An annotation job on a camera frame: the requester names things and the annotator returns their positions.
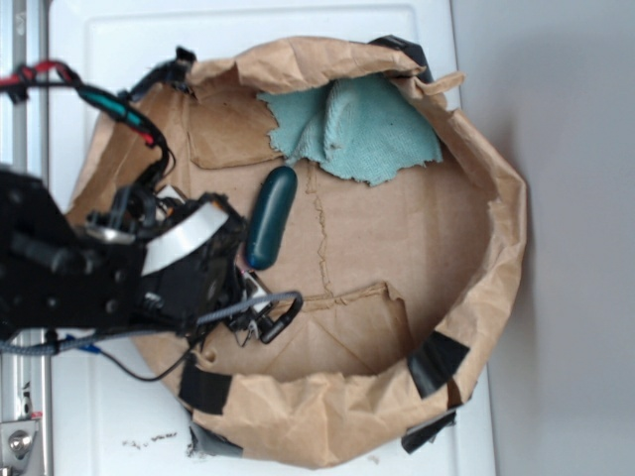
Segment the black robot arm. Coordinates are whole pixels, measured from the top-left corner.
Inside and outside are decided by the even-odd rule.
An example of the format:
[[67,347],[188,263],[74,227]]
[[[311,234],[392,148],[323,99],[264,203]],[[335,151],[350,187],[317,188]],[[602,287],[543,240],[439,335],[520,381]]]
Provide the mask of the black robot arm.
[[1,175],[1,334],[80,328],[200,335],[217,322],[270,342],[287,320],[238,269],[242,217],[219,194],[120,188],[71,225],[43,183]]

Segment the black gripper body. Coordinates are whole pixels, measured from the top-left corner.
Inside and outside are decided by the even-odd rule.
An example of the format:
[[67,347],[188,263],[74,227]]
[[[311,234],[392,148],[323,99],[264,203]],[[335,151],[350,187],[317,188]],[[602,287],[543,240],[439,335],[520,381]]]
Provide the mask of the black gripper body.
[[195,341],[222,321],[263,343],[278,335],[275,301],[237,252],[245,220],[222,194],[191,199],[167,185],[120,188],[108,211],[91,212],[89,277],[101,275],[102,332],[173,332]]

